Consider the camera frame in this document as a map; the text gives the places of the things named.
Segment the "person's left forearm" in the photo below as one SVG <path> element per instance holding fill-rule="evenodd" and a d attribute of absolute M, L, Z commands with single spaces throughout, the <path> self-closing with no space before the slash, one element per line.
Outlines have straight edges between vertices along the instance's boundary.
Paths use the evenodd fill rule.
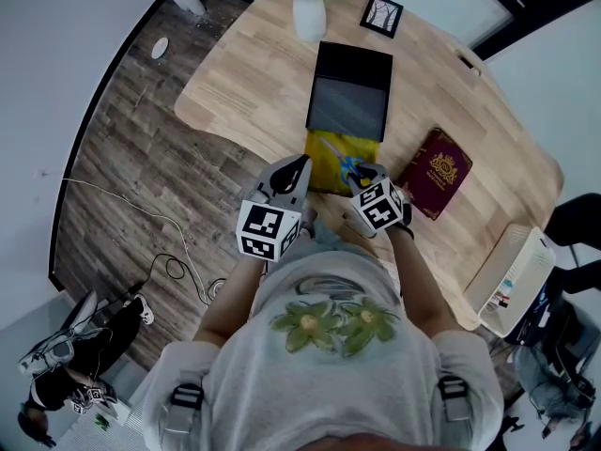
<path fill-rule="evenodd" d="M 219 348 L 248 320 L 265 263 L 242 256 L 201 319 L 193 341 Z"/>

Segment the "dark red book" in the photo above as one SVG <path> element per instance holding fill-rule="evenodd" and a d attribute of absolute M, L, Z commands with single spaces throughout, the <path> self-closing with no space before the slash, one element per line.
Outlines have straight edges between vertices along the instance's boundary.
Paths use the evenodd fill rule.
<path fill-rule="evenodd" d="M 434 127 L 395 184 L 417 210 L 436 221 L 471 168 L 471 158 L 455 140 Z"/>

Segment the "white vase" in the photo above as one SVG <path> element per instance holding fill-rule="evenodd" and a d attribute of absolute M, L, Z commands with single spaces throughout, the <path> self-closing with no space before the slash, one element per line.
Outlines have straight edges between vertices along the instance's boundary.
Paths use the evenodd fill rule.
<path fill-rule="evenodd" d="M 307 42 L 321 41 L 327 31 L 323 0 L 293 0 L 293 24 L 297 37 Z"/>

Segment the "person's right forearm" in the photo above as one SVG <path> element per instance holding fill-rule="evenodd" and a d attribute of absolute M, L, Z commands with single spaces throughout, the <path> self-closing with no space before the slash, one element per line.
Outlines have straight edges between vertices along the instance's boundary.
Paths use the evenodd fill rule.
<path fill-rule="evenodd" d="M 414 239 L 397 226 L 388 227 L 386 233 L 409 320 L 430 338 L 446 331 L 459 331 L 461 327 Z"/>

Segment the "black office chair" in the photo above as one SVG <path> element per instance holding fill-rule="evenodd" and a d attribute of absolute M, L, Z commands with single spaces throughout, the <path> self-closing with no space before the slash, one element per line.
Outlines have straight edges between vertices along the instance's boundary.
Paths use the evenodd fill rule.
<path fill-rule="evenodd" d="M 545 234 L 559 246 L 584 244 L 601 252 L 601 194 L 583 194 L 558 206 Z M 549 275 L 549 297 L 591 288 L 601 291 L 601 259 L 571 270 L 555 267 Z"/>

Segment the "blue handled scissors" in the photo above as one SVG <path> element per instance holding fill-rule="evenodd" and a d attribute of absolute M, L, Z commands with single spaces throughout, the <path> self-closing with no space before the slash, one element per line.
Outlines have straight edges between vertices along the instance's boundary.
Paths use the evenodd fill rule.
<path fill-rule="evenodd" d="M 340 179 L 346 185 L 349 186 L 348 178 L 350 175 L 359 176 L 360 172 L 357 168 L 357 164 L 361 163 L 361 159 L 351 158 L 342 154 L 332 143 L 326 138 L 320 136 L 322 143 L 331 151 L 331 153 L 337 158 L 340 165 Z"/>

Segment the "person's left leg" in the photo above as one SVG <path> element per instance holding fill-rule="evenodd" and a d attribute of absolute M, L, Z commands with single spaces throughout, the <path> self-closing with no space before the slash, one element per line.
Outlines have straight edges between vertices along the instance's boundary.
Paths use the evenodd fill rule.
<path fill-rule="evenodd" d="M 311 205 L 307 205 L 303 208 L 300 220 L 300 234 L 302 236 L 311 240 L 315 238 L 315 221 L 317 216 L 316 210 Z"/>

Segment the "white side table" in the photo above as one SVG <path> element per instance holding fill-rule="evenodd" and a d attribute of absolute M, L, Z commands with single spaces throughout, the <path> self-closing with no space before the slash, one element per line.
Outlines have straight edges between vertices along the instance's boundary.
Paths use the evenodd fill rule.
<path fill-rule="evenodd" d="M 95 424 L 97 413 L 109 421 L 106 431 Z M 121 401 L 110 407 L 94 404 L 59 439 L 55 451 L 147 451 L 141 433 L 127 425 L 130 413 Z"/>

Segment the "person's pale blue shorts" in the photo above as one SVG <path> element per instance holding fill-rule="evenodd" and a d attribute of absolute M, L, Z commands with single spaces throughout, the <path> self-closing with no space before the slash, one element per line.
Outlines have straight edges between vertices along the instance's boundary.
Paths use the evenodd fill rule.
<path fill-rule="evenodd" d="M 368 257 L 372 255 L 360 245 L 344 241 L 338 234 L 329 229 L 319 217 L 314 220 L 313 229 L 315 235 L 311 244 L 316 253 L 348 252 Z"/>

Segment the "white plastic basket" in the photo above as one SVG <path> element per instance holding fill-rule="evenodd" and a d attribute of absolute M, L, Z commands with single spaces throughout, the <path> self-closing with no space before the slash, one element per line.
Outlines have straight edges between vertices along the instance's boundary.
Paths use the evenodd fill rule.
<path fill-rule="evenodd" d="M 464 297 L 488 331 L 505 338 L 523 317 L 555 267 L 555 254 L 538 227 L 510 224 L 476 273 Z M 499 292 L 504 279 L 514 287 Z"/>

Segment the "person's white flower shirt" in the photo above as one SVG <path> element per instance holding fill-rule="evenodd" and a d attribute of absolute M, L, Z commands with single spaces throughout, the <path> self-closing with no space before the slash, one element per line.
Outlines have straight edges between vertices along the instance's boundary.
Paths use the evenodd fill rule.
<path fill-rule="evenodd" d="M 320 252 L 276 267 L 222 347 L 167 345 L 142 421 L 150 451 L 294 451 L 356 433 L 484 451 L 502 415 L 481 337 L 426 336 L 375 259 Z"/>

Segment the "black picture frame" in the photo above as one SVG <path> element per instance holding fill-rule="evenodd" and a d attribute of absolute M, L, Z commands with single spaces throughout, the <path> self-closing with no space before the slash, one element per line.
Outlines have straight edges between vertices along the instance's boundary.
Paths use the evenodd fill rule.
<path fill-rule="evenodd" d="M 360 26 L 393 39 L 404 7 L 391 0 L 368 0 Z"/>

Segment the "black bag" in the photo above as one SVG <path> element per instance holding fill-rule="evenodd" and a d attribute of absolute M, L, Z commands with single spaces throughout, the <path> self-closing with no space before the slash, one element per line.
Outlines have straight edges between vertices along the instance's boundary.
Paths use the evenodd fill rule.
<path fill-rule="evenodd" d="M 504 341 L 511 345 L 533 347 L 556 332 L 565 315 L 563 292 L 568 271 L 555 268 L 523 317 Z"/>

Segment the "black box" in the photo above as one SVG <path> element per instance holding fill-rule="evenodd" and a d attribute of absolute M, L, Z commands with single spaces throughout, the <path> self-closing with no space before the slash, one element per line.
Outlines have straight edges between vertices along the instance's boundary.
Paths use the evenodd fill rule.
<path fill-rule="evenodd" d="M 342 43 L 319 43 L 305 127 L 304 153 L 313 162 L 309 189 L 351 196 L 340 179 L 337 158 L 326 138 L 342 154 L 375 163 L 384 140 L 393 57 Z"/>

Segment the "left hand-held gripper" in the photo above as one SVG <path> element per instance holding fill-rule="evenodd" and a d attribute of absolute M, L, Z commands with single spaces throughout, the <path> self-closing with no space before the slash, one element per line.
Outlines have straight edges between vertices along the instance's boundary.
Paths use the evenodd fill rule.
<path fill-rule="evenodd" d="M 236 237 L 245 256 L 276 262 L 299 236 L 312 160 L 295 155 L 268 165 L 240 206 Z"/>

